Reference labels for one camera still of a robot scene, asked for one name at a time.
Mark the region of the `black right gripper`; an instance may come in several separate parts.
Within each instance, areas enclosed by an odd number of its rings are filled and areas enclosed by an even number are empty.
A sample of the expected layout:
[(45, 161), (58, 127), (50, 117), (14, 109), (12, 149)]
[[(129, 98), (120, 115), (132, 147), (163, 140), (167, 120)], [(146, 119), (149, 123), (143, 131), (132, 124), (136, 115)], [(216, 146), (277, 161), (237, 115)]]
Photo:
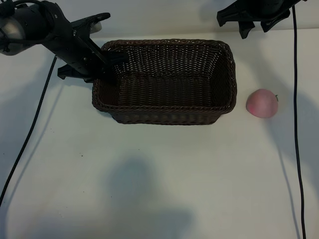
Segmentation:
[(291, 0), (237, 0), (217, 12), (217, 21), (220, 26), (238, 22), (241, 38), (246, 39), (255, 27), (254, 21), (261, 22), (266, 33), (279, 21), (289, 17), (291, 7)]

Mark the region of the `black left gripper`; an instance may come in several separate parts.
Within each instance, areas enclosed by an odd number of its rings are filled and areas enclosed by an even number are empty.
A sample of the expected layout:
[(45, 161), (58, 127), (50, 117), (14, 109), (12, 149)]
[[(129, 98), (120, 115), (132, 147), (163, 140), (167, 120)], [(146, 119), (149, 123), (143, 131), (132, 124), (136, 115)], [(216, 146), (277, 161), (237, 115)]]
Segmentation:
[(70, 22), (56, 3), (43, 1), (39, 11), (46, 19), (52, 36), (43, 45), (66, 63), (58, 68), (59, 78), (79, 78), (86, 83), (96, 79), (111, 86), (117, 85), (114, 65), (128, 62), (128, 54), (102, 51), (90, 38), (91, 25), (110, 18), (108, 12)]

